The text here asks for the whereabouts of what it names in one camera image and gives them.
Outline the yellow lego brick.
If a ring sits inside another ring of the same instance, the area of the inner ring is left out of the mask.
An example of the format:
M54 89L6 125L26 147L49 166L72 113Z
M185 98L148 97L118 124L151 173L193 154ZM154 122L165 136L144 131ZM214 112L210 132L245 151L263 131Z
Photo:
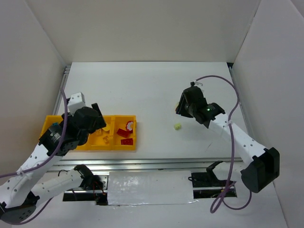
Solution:
M102 134L101 129L96 130L95 134L96 134L96 135L101 135L101 134Z

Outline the pale green small lego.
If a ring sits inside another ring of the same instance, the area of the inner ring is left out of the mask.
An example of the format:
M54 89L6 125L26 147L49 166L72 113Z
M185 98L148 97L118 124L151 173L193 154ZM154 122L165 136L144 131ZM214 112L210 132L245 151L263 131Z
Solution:
M175 130L179 130L181 128L181 124L180 123L176 123L175 125L174 125L174 129Z

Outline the red rectangular lego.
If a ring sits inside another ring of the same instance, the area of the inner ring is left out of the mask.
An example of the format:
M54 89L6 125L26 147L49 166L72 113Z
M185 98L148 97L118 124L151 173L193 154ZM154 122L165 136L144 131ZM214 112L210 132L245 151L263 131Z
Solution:
M119 135L119 136L121 136L123 138L128 138L129 135L130 135L129 131L123 130L121 128L119 128L116 133L117 133L117 135Z

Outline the red arched lego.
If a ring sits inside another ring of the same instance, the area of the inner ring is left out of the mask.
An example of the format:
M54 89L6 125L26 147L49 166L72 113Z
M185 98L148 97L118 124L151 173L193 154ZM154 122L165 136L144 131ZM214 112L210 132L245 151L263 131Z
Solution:
M134 122L133 121L128 121L125 125L125 129L126 131L128 132L132 132L133 131L133 125L134 125Z

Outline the yellow rounded lego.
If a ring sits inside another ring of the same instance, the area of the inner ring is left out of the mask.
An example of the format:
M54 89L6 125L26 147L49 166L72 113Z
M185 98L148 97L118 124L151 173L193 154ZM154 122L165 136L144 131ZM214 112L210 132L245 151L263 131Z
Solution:
M102 130L105 131L105 132L109 132L110 129L111 129L111 124L110 123L107 123L106 126L102 128Z

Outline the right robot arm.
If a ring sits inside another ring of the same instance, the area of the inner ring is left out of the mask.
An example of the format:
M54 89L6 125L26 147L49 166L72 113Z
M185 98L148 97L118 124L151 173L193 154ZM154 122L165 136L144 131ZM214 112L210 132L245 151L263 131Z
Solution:
M207 103L199 87L191 86L182 92L176 114L195 118L199 124L234 144L235 152L247 165L241 171L241 179L253 193L259 193L279 176L279 151L274 147L268 149L251 138L228 119L224 109L217 103Z

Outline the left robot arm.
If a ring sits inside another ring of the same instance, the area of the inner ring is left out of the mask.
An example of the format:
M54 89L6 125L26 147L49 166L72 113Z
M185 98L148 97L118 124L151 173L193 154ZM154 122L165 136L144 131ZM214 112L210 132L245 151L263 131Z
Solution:
M50 126L40 137L33 153L17 174L0 187L0 219L8 224L22 224L42 203L60 193L81 188L102 188L99 177L84 164L60 176L38 183L49 169L69 151L84 145L91 133L106 126L98 104L81 107L75 113L62 114L60 124Z

